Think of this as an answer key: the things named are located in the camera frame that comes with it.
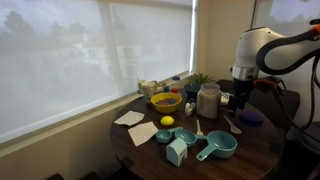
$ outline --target lemon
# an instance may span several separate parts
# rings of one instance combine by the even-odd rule
[[[160,123],[164,126],[171,126],[174,122],[174,119],[171,116],[164,116]]]

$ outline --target glass jar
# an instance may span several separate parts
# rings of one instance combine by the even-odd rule
[[[202,84],[197,94],[197,114],[215,119],[221,101],[221,90],[218,84]]]

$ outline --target round wooden table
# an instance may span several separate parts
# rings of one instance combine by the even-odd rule
[[[115,120],[128,111],[144,113],[145,116],[138,124],[152,121],[158,129],[170,129],[182,126],[196,133],[196,120],[199,119],[201,130],[207,135],[213,130],[223,130],[230,134],[230,126],[223,115],[228,115],[226,106],[219,107],[216,119],[204,118],[196,113],[186,116],[184,112],[187,101],[184,90],[180,91],[183,101],[178,110],[171,114],[161,114],[152,104],[146,104],[143,98],[138,98],[127,104],[116,115]],[[243,111],[258,112],[263,117],[259,126],[250,126],[239,120]],[[170,127],[160,124],[163,116],[170,115],[175,121]],[[206,147],[206,142],[197,142],[188,148],[188,157],[180,167],[176,167],[166,159],[166,146],[159,144],[155,135],[140,146],[135,146],[128,129],[133,126],[113,123],[110,138],[115,155],[122,166],[128,168],[142,179],[263,179],[278,161],[280,139],[276,128],[259,110],[246,104],[244,110],[238,110],[231,121],[237,125],[242,134],[232,134],[238,142],[235,153],[228,159],[219,159],[210,154],[205,160],[199,161],[196,155]]]

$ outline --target potted plant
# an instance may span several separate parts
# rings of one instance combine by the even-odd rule
[[[215,80],[210,77],[209,75],[203,74],[201,72],[195,73],[188,77],[189,84],[192,83],[199,83],[199,84],[205,84],[209,82],[214,82]]]

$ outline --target yellow bowl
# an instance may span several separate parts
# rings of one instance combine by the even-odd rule
[[[165,100],[165,99],[169,99],[169,98],[176,99],[176,100],[178,100],[178,102],[176,102],[175,104],[171,104],[171,105],[156,104],[157,102],[159,102],[161,100]],[[178,106],[181,103],[181,101],[182,101],[181,95],[179,95],[177,93],[171,93],[171,92],[159,93],[159,94],[152,96],[152,98],[151,98],[151,103],[156,108],[156,110],[158,112],[164,113],[164,114],[168,114],[168,113],[172,113],[172,112],[176,111],[178,109]]]

